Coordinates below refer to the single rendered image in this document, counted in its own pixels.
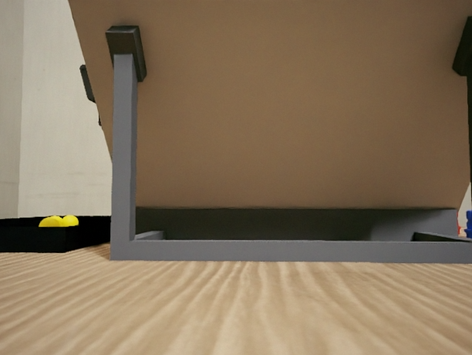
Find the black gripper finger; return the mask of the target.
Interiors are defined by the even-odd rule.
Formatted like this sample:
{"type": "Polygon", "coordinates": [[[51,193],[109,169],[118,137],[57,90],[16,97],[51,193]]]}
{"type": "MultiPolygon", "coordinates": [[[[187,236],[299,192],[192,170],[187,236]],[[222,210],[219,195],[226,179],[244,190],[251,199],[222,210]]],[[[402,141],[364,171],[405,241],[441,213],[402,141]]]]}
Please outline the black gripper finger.
{"type": "MultiPolygon", "coordinates": [[[[81,76],[82,76],[82,79],[83,79],[83,85],[84,85],[84,88],[85,88],[85,91],[86,91],[87,99],[90,100],[93,103],[96,103],[95,99],[94,99],[92,87],[90,86],[89,77],[88,77],[88,74],[87,74],[87,71],[86,71],[86,65],[81,65],[79,67],[79,70],[80,70],[80,73],[81,73],[81,76]]],[[[100,118],[98,120],[98,123],[102,128],[100,118]]]]}

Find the yellow ball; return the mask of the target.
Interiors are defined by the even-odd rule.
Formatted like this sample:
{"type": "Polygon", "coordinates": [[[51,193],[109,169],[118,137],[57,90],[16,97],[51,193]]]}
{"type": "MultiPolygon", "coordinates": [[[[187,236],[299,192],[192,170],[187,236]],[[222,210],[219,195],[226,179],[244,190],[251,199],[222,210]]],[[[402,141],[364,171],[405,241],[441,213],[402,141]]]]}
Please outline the yellow ball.
{"type": "Polygon", "coordinates": [[[55,218],[59,222],[60,227],[64,226],[64,221],[59,216],[52,216],[50,218],[55,218]]]}
{"type": "Polygon", "coordinates": [[[55,218],[45,218],[40,222],[39,227],[60,227],[60,224],[55,218]]]}
{"type": "Polygon", "coordinates": [[[75,216],[72,215],[67,215],[62,219],[64,221],[64,226],[72,226],[72,225],[78,225],[78,220],[75,216]]]}

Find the blue plug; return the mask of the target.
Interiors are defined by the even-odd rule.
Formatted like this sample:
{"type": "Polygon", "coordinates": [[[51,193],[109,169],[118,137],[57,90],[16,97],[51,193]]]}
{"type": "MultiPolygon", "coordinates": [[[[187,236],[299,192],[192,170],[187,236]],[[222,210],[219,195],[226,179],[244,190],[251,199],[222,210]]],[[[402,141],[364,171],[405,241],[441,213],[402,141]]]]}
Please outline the blue plug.
{"type": "Polygon", "coordinates": [[[472,211],[466,211],[466,218],[468,221],[464,232],[466,232],[466,238],[472,238],[472,211]]]}

